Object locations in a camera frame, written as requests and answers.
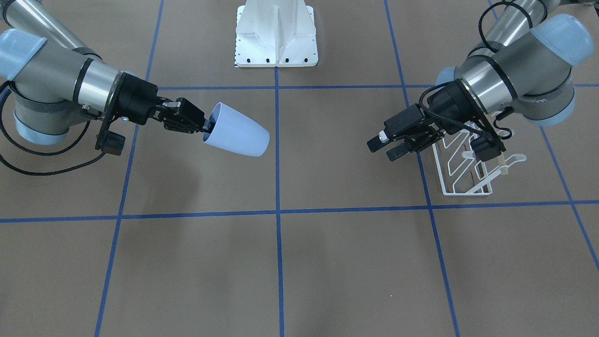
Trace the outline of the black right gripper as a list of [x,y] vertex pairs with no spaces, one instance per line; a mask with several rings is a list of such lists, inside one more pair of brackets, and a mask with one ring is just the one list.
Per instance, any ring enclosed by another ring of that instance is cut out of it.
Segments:
[[128,73],[123,73],[117,84],[113,112],[116,117],[127,118],[138,125],[145,125],[153,119],[172,132],[212,132],[216,125],[186,98],[173,101],[160,97],[158,86]]

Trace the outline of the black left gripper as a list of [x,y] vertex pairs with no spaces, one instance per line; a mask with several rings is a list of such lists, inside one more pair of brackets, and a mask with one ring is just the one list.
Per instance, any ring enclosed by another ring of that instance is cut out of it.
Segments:
[[460,80],[448,81],[426,90],[416,104],[384,122],[382,132],[366,143],[370,152],[377,152],[389,143],[402,143],[387,151],[394,162],[410,152],[421,152],[441,140],[446,134],[461,130],[479,134],[470,123],[479,121],[481,110]]

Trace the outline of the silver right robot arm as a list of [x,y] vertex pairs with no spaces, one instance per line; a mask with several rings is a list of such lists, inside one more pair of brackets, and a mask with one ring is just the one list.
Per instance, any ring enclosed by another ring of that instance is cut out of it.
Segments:
[[158,87],[105,64],[37,0],[3,0],[1,76],[17,93],[15,117],[32,143],[60,142],[72,125],[101,120],[96,149],[120,154],[125,138],[110,130],[118,118],[149,119],[172,132],[210,133],[212,117],[184,98],[158,96]]

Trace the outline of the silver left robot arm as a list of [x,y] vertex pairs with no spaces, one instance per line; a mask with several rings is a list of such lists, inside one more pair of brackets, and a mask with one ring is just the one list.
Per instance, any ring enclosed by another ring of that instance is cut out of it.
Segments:
[[416,104],[384,122],[367,142],[377,152],[387,151],[394,161],[421,152],[446,135],[462,130],[475,134],[470,146],[475,158],[486,162],[505,152],[511,130],[498,134],[498,121],[518,113],[539,126],[551,126],[569,117],[575,108],[573,68],[593,52],[593,40],[584,25],[568,14],[550,16],[567,0],[504,0],[503,13],[484,33],[481,42],[460,66],[443,69],[435,86]]

